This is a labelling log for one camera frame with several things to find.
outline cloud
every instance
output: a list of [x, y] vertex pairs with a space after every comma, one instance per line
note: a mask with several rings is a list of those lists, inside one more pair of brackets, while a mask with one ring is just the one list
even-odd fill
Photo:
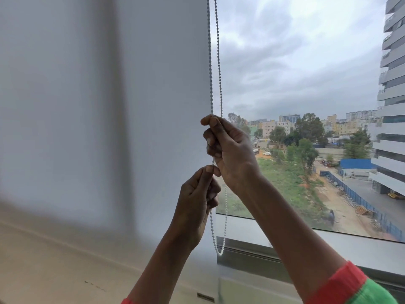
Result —
[[374, 109], [385, 1], [219, 0], [225, 115]]

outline grass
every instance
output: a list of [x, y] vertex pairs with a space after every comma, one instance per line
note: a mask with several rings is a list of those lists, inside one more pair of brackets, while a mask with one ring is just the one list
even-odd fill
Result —
[[[300, 164], [284, 162], [278, 164], [268, 159], [259, 158], [259, 167], [263, 175], [272, 182], [272, 184], [281, 192], [284, 198], [291, 206], [300, 214], [300, 216], [312, 227], [318, 229], [330, 230], [322, 219], [328, 209], [319, 199], [316, 187], [323, 185], [320, 180], [310, 180], [309, 188], [304, 187], [304, 181], [300, 176], [304, 175]], [[220, 205], [217, 208], [217, 213], [225, 213], [225, 193], [222, 179], [220, 184], [223, 189], [219, 195]], [[228, 214], [253, 218], [246, 209], [242, 201], [232, 192], [227, 189], [228, 195]]]

